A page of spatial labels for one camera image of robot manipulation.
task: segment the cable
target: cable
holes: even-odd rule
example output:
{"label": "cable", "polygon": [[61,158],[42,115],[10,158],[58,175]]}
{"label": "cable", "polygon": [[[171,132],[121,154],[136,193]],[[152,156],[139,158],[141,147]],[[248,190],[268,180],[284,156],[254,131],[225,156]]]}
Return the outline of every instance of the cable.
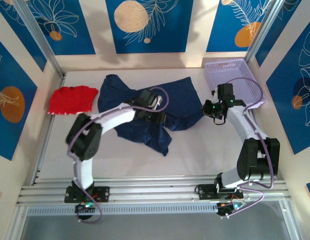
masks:
{"label": "cable", "polygon": [[77,181],[77,179],[79,178],[78,176],[78,172],[77,172],[77,163],[78,163],[78,157],[71,152],[72,150],[72,147],[75,143],[75,141],[79,138],[79,136],[81,135],[81,133],[89,126],[91,125],[93,122],[101,119],[101,118],[104,118],[105,116],[108,116],[110,114],[113,114],[113,113],[116,113],[118,111],[121,111],[121,110],[125,110],[125,109],[139,109],[139,110],[144,110],[144,111],[148,111],[148,112],[152,112],[152,113],[158,113],[158,112],[161,112],[163,111],[168,105],[169,105],[169,102],[170,102],[170,98],[169,98],[169,95],[168,93],[162,88],[162,87],[159,87],[159,86],[154,86],[152,88],[150,88],[150,90],[153,90],[153,89],[158,89],[158,90],[161,90],[165,96],[166,96],[166,103],[165,105],[160,108],[160,109],[156,109],[156,110],[153,110],[153,109],[150,109],[150,108],[147,108],[147,107],[142,107],[142,106],[124,106],[122,108],[116,108],[116,109],[113,109],[113,110],[110,110],[98,117],[95,117],[94,119],[90,120],[88,123],[86,123],[76,134],[75,136],[73,137],[73,139],[71,140],[69,146],[68,146],[68,150],[67,150],[67,155],[69,157],[71,157],[73,159],[73,172],[74,172],[74,182],[76,183],[76,185],[83,191],[83,193],[85,193],[85,195],[97,206],[99,212],[100,212],[100,215],[99,215],[99,218],[96,219],[96,220],[93,220],[93,221],[83,221],[79,218],[79,214],[80,214],[80,210],[77,212],[77,220],[79,222],[82,222],[82,223],[86,223],[86,224],[93,224],[93,223],[96,223],[98,222],[101,218],[102,218],[102,208],[100,206],[100,204],[98,204],[95,199],[82,187],[81,184],[79,184],[79,182]]}
{"label": "cable", "polygon": [[257,185],[262,186],[262,187],[264,187],[264,188],[266,188],[266,189],[272,189],[273,186],[274,186],[274,170],[273,170],[273,166],[272,166],[271,156],[270,156],[270,153],[269,153],[269,151],[268,151],[268,149],[267,149],[267,145],[266,145],[264,139],[262,138],[261,134],[260,134],[259,132],[257,132],[257,129],[256,129],[255,125],[252,123],[252,121],[250,120],[250,118],[247,116],[247,114],[249,114],[249,113],[246,112],[250,107],[252,107],[252,106],[258,104],[258,103],[263,99],[263,89],[262,89],[262,87],[261,87],[256,81],[254,81],[254,80],[252,80],[252,79],[250,79],[250,78],[247,78],[247,77],[236,77],[236,78],[233,78],[233,79],[227,81],[226,83],[228,84],[229,82],[232,82],[232,81],[234,81],[234,80],[239,80],[239,79],[248,80],[248,81],[254,83],[254,84],[259,88],[259,91],[260,91],[260,97],[259,97],[259,99],[258,99],[256,102],[254,102],[254,103],[248,105],[247,107],[245,107],[243,113],[244,113],[245,119],[248,121],[248,123],[251,125],[251,127],[253,128],[253,130],[256,132],[256,135],[258,136],[258,138],[259,138],[259,140],[260,140],[260,142],[261,142],[261,144],[262,144],[262,146],[263,146],[263,149],[264,149],[264,151],[265,151],[266,159],[267,159],[267,163],[268,163],[268,167],[269,167],[269,172],[270,172],[270,186],[267,186],[267,185],[265,185],[265,184],[263,184],[263,183],[256,182],[256,181],[248,181],[248,182],[244,182],[244,183],[238,185],[238,187],[237,187],[238,189],[242,189],[242,190],[246,190],[246,191],[250,191],[250,192],[254,192],[254,193],[259,193],[259,194],[261,194],[261,198],[259,198],[258,200],[256,200],[255,202],[251,203],[251,204],[248,205],[248,206],[245,206],[245,207],[243,207],[243,208],[241,208],[241,209],[239,209],[239,210],[234,211],[234,212],[231,213],[231,214],[221,216],[222,218],[229,218],[230,216],[233,216],[233,215],[235,215],[235,214],[238,214],[238,213],[244,211],[245,209],[248,209],[248,208],[250,208],[250,207],[252,207],[252,206],[258,204],[259,202],[261,202],[261,201],[264,199],[264,197],[265,197],[265,193],[264,193],[264,192],[259,191],[259,190],[255,190],[255,189],[245,188],[245,187],[243,187],[243,186],[245,186],[245,185],[247,185],[247,184],[250,184],[250,183],[252,183],[252,184],[257,184]]}

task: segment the beige circle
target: beige circle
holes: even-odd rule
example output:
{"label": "beige circle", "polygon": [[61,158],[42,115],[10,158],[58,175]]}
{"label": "beige circle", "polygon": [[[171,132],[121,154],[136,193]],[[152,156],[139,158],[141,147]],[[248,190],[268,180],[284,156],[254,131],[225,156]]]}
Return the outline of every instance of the beige circle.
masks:
{"label": "beige circle", "polygon": [[13,5],[12,0],[3,0],[5,3],[9,4],[9,5]]}
{"label": "beige circle", "polygon": [[126,33],[134,33],[145,28],[149,22],[146,9],[137,1],[123,1],[114,12],[116,25]]}
{"label": "beige circle", "polygon": [[223,5],[228,5],[231,2],[233,2],[233,0],[221,0],[221,4],[223,4]]}
{"label": "beige circle", "polygon": [[151,42],[151,40],[147,37],[144,39],[144,43],[149,44]]}

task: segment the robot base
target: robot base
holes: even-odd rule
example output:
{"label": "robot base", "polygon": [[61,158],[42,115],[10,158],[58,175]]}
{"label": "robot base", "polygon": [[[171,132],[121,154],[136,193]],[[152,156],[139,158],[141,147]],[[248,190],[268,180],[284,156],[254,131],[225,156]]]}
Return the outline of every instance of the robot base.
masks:
{"label": "robot base", "polygon": [[[94,186],[94,183],[89,186],[86,191],[98,203],[108,203],[110,188],[108,186]],[[67,204],[89,203],[91,200],[86,194],[74,183],[67,187],[64,202]]]}
{"label": "robot base", "polygon": [[195,188],[195,193],[199,195],[199,200],[231,200],[232,194],[237,199],[244,199],[243,192],[237,188],[225,188],[217,192],[215,184],[200,184]]}

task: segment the clothing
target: clothing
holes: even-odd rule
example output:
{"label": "clothing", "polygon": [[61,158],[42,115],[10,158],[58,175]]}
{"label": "clothing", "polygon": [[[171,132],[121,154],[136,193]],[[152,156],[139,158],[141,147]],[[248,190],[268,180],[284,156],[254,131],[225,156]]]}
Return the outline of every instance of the clothing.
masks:
{"label": "clothing", "polygon": [[[166,156],[172,138],[164,127],[171,131],[182,131],[190,128],[203,117],[201,113],[202,104],[190,77],[158,86],[165,89],[169,96],[169,104],[164,110],[166,113],[165,122],[153,123],[135,119],[115,127],[115,130],[119,137],[136,143],[144,143]],[[117,75],[107,75],[100,88],[98,110],[101,113],[115,108],[133,97],[140,96],[142,91],[143,89],[130,89]],[[166,96],[158,89],[154,89],[152,92],[161,95],[163,98],[162,104],[157,107],[159,109],[166,103]]]}
{"label": "clothing", "polygon": [[90,112],[98,92],[96,88],[88,86],[63,86],[54,91],[49,101],[48,114],[68,115]]}

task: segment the metal bracket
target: metal bracket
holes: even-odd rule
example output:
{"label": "metal bracket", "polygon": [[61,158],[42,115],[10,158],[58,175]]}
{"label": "metal bracket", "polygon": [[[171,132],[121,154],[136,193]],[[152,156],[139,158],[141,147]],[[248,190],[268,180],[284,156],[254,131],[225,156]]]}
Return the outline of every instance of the metal bracket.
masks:
{"label": "metal bracket", "polygon": [[[98,203],[108,203],[110,195],[110,187],[108,186],[94,186],[86,189],[86,191],[94,198]],[[86,194],[72,181],[72,186],[67,187],[64,202],[67,204],[75,203],[90,203],[91,200]]]}
{"label": "metal bracket", "polygon": [[95,213],[95,207],[87,207],[85,204],[79,204],[77,206],[75,206],[75,213],[81,213],[81,215],[78,215],[78,218],[81,220],[87,220],[90,219],[91,217],[93,217],[94,213]]}
{"label": "metal bracket", "polygon": [[200,184],[195,187],[195,193],[199,195],[199,200],[230,200],[233,197],[237,199],[244,199],[243,192],[238,189],[224,190],[223,192],[217,192],[215,184]]}

